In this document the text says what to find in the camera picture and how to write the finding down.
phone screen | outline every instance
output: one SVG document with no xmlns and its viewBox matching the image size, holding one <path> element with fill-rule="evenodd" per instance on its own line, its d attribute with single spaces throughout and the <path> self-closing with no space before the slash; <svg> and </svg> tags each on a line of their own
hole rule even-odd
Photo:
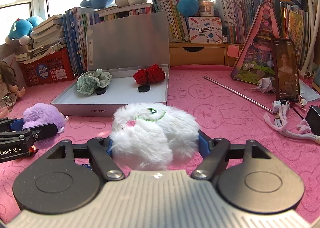
<svg viewBox="0 0 320 228">
<path fill-rule="evenodd" d="M 279 80 L 280 100 L 298 102 L 299 76 L 294 44 L 289 40 L 274 40 Z"/>
</svg>

metal rod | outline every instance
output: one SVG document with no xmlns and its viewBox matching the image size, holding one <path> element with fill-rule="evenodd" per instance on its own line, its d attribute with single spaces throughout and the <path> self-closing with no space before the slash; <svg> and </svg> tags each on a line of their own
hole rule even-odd
<svg viewBox="0 0 320 228">
<path fill-rule="evenodd" d="M 234 90 L 230 89 L 229 87 L 224 86 L 224 85 L 222 85 L 222 84 L 218 83 L 217 81 L 214 81 L 214 80 L 212 80 L 212 79 L 210 79 L 210 78 L 208 78 L 208 77 L 206 77 L 206 76 L 203 76 L 203 78 L 204 78 L 204 79 L 206 79 L 206 80 L 208 80 L 208 81 L 211 81 L 211 82 L 213 82 L 213 83 L 215 83 L 215 84 L 217 84 L 217 85 L 219 85 L 219 86 L 221 86 L 222 88 L 225 88 L 225 89 L 229 90 L 230 92 L 235 93 L 236 95 L 239 95 L 240 97 L 242 97 L 242 98 L 244 98 L 244 99 L 248 100 L 249 102 L 252 102 L 253 104 L 255 104 L 255 105 L 259 106 L 260 108 L 262 108 L 262 109 L 264 109 L 264 110 L 266 110 L 266 111 L 270 112 L 271 114 L 273 114 L 273 111 L 272 111 L 272 110 L 270 110 L 270 109 L 269 109 L 269 108 L 267 108 L 267 107 L 264 107 L 264 106 L 263 106 L 263 105 L 261 105 L 260 103 L 258 103 L 258 102 L 256 102 L 256 101 L 254 101 L 254 100 L 252 100 L 252 99 L 250 99 L 250 98 L 248 98 L 247 96 L 244 96 L 243 94 L 241 94 L 241 93 L 239 93 L 239 92 L 237 92 L 237 91 L 234 91 Z"/>
</svg>

pink tablecloth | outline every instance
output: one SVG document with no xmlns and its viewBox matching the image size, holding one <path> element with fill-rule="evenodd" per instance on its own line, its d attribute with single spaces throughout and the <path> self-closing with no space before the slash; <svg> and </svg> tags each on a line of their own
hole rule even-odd
<svg viewBox="0 0 320 228">
<path fill-rule="evenodd" d="M 252 85 L 231 80 L 230 71 L 230 67 L 217 65 L 171 68 L 168 105 L 193 114 L 201 129 L 211 137 L 224 137 L 232 143 L 245 143 L 247 139 L 256 139 L 283 160 L 302 177 L 305 183 L 306 190 L 297 211 L 307 221 L 312 222 L 320 215 L 320 147 L 311 141 L 296 141 L 279 135 L 264 123 L 264 110 L 202 78 L 203 75 L 210 77 L 271 107 L 271 102 L 275 100 L 274 94 L 262 94 L 250 90 Z M 27 88 L 26 95 L 17 102 L 9 116 L 20 118 L 26 108 L 38 102 L 49 104 L 70 84 L 71 82 L 62 82 Z M 288 113 L 288 120 L 288 129 L 294 129 L 300 118 L 291 110 Z M 95 136 L 107 136 L 111 123 L 112 118 L 70 117 L 65 132 L 56 139 L 56 142 L 61 139 L 71 139 L 73 143 L 85 143 Z M 43 153 L 44 151 L 39 151 L 32 158 L 0 164 L 0 218 L 4 222 L 10 221 L 19 213 L 12 194 L 15 177 Z M 183 168 L 190 173 L 201 160 L 201 156 L 196 154 Z M 229 165 L 239 162 L 231 160 Z"/>
</svg>

smartphone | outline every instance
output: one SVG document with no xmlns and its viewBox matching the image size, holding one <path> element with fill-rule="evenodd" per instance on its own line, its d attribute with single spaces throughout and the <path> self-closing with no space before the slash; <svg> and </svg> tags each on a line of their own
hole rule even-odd
<svg viewBox="0 0 320 228">
<path fill-rule="evenodd" d="M 276 75 L 276 100 L 297 103 L 300 95 L 299 72 L 294 43 L 290 39 L 271 41 L 272 60 Z"/>
</svg>

basket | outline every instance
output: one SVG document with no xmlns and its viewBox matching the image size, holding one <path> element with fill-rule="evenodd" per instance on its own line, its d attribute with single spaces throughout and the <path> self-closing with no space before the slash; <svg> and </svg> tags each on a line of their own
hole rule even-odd
<svg viewBox="0 0 320 228">
<path fill-rule="evenodd" d="M 67 48 L 19 66 L 28 87 L 74 79 Z"/>
</svg>

